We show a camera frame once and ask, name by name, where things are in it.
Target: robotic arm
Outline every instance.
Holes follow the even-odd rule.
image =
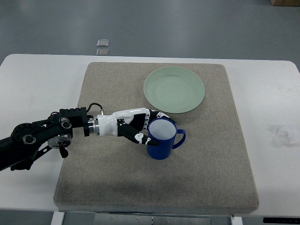
[[[101,108],[100,115],[87,114],[92,105]],[[59,149],[61,156],[66,158],[66,147],[71,144],[73,128],[83,127],[84,136],[124,136],[135,143],[159,145],[156,140],[140,132],[148,129],[148,124],[160,117],[170,119],[162,112],[146,108],[104,115],[102,106],[97,103],[92,103],[88,109],[60,109],[59,112],[51,113],[46,120],[16,126],[10,137],[0,140],[0,171],[8,167],[11,167],[11,170],[29,170],[35,160],[52,148]],[[48,146],[39,150],[45,142],[48,142]]]

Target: mug handle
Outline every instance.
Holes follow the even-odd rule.
[[[176,144],[173,145],[172,149],[175,149],[175,148],[178,148],[179,146],[181,146],[182,143],[184,142],[184,140],[186,139],[186,131],[185,130],[177,129],[177,133],[183,134],[183,137],[179,142],[177,142]]]

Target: gray felt mat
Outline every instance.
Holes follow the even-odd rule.
[[[202,79],[205,97],[195,109],[169,114],[186,141],[165,160],[124,137],[84,137],[74,130],[54,202],[61,211],[162,214],[250,213],[258,196],[224,66],[218,64],[89,64],[78,106],[102,104],[105,114],[146,107],[143,83],[165,66],[187,68]],[[92,108],[91,114],[99,114]]]

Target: green plate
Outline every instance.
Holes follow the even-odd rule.
[[[144,94],[157,109],[167,113],[185,113],[196,108],[204,98],[204,85],[192,71],[164,67],[145,80]]]

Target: cardboard box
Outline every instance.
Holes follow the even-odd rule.
[[[300,0],[270,0],[274,6],[300,6]]]

